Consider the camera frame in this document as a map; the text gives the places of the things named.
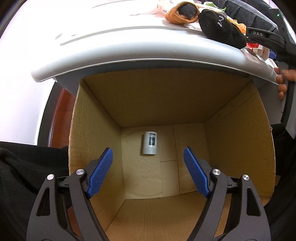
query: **cardboard box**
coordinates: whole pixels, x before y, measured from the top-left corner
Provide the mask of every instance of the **cardboard box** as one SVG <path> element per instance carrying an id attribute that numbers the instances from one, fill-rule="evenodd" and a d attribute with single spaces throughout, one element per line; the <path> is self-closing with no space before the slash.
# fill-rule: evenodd
<path id="1" fill-rule="evenodd" d="M 146 131 L 158 155 L 141 154 Z M 110 241 L 187 240 L 206 199 L 196 192 L 183 150 L 233 177 L 248 174 L 262 201 L 274 190 L 271 129 L 252 80 L 201 69 L 140 69 L 84 78 L 70 132 L 70 172 L 106 147 L 113 164 L 91 199 Z M 217 235 L 223 232 L 226 199 Z"/>

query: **black device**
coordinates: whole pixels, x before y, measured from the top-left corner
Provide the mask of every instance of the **black device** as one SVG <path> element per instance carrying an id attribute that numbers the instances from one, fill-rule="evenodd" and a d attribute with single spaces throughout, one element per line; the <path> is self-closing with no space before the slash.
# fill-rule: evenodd
<path id="1" fill-rule="evenodd" d="M 277 24 L 279 34 L 257 28 L 246 29 L 246 41 L 258 43 L 276 52 L 277 64 L 284 83 L 288 86 L 285 98 L 282 101 L 281 123 L 285 126 L 290 136 L 296 136 L 296 85 L 295 82 L 288 81 L 282 73 L 284 69 L 296 69 L 296 44 L 289 35 L 284 16 L 279 9 L 269 9 L 273 16 L 273 21 Z"/>
<path id="2" fill-rule="evenodd" d="M 70 176 L 49 174 L 30 215 L 27 241 L 109 241 L 89 199 L 99 192 L 112 160 L 112 150 L 106 148 L 99 159 Z M 226 176 L 197 158 L 190 147 L 184 150 L 184 162 L 198 192 L 207 198 L 187 241 L 271 241 L 264 207 L 248 175 Z M 232 199 L 224 234 L 214 237 L 229 193 Z M 71 206 L 82 237 L 71 229 L 67 215 Z"/>

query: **textured blue pad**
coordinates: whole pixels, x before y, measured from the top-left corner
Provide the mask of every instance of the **textured blue pad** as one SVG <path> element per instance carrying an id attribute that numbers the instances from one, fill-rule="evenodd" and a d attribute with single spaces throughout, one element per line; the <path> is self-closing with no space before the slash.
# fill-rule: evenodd
<path id="1" fill-rule="evenodd" d="M 89 188 L 86 193 L 90 198 L 99 192 L 112 162 L 113 152 L 111 149 L 108 149 L 89 178 Z"/>
<path id="2" fill-rule="evenodd" d="M 184 149 L 184 162 L 197 188 L 197 191 L 207 198 L 211 193 L 208 187 L 207 176 L 188 147 Z"/>

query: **finger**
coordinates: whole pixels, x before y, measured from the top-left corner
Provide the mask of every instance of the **finger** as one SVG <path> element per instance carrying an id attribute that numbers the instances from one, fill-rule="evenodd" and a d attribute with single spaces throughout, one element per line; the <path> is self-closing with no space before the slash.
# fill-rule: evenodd
<path id="1" fill-rule="evenodd" d="M 283 74 L 289 81 L 296 81 L 296 70 L 290 69 L 290 70 L 283 70 Z"/>
<path id="2" fill-rule="evenodd" d="M 279 100 L 283 100 L 285 98 L 285 94 L 283 92 L 279 93 Z"/>
<path id="3" fill-rule="evenodd" d="M 279 89 L 279 92 L 283 92 L 283 93 L 287 92 L 287 86 L 284 84 L 279 84 L 278 89 Z"/>
<path id="4" fill-rule="evenodd" d="M 278 75 L 278 76 L 276 77 L 276 82 L 277 82 L 278 84 L 283 84 L 283 83 L 284 83 L 283 76 Z"/>
<path id="5" fill-rule="evenodd" d="M 276 72 L 276 74 L 281 74 L 281 73 L 279 72 L 279 67 L 275 67 L 275 68 L 274 68 L 274 71 Z"/>

